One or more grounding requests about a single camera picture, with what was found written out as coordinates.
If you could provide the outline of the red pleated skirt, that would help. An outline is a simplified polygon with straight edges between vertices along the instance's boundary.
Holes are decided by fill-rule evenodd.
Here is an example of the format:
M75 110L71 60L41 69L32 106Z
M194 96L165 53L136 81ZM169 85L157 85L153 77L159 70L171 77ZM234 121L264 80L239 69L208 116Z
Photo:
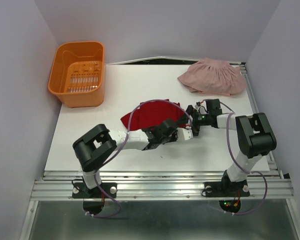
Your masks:
M184 115L177 105L180 106L180 103L170 103L168 99L143 104L132 115L130 131L158 126L167 119L177 122Z

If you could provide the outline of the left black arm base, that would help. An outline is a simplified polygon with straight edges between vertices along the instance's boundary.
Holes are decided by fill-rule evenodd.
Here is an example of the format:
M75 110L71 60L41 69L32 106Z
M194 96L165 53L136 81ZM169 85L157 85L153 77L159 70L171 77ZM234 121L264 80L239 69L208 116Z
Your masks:
M72 189L73 199L101 199L102 197L109 198L98 187L88 189L84 182L74 182ZM112 198L117 197L117 183L115 182L103 182L101 188Z

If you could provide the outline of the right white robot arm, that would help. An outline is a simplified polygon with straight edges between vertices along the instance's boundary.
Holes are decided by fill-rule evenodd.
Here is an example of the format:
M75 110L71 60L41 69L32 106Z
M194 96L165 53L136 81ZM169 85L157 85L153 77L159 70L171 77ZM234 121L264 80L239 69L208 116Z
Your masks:
M207 99L189 105L184 117L190 124L193 136L198 136L200 128L211 126L226 130L227 148L233 164L225 171L227 179L220 182L221 192L232 195L238 190L238 183L247 179L253 173L256 163L277 147L277 139L265 113L252 115L237 115L230 110L224 113L219 99ZM230 131L236 131L239 152L234 156L230 144Z

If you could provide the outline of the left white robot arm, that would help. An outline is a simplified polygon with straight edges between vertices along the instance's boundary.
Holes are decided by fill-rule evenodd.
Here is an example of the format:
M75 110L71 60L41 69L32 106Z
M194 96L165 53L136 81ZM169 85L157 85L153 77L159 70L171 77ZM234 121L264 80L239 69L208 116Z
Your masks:
M100 168L106 164L113 152L153 150L159 145L175 142L178 138L177 132L178 125L172 119L167 119L158 126L129 133L109 130L104 124L98 124L72 145L83 172L85 193L90 197L101 193Z

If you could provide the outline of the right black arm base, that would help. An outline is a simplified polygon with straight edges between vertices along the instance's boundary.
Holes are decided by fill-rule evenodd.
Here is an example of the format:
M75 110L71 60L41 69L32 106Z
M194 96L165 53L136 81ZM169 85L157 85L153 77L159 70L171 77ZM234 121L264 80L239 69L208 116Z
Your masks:
M247 180L231 181L227 172L223 173L220 181L206 181L201 195L207 198L249 197L250 191Z

